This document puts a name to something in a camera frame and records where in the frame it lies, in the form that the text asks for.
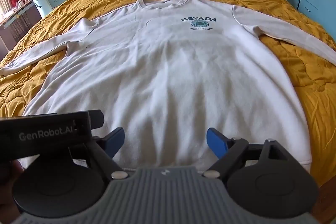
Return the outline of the person left hand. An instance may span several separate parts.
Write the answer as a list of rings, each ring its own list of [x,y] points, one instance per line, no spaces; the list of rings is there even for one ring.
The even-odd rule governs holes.
[[[1,223],[12,223],[20,212],[12,196],[15,180],[24,172],[18,160],[1,164]]]

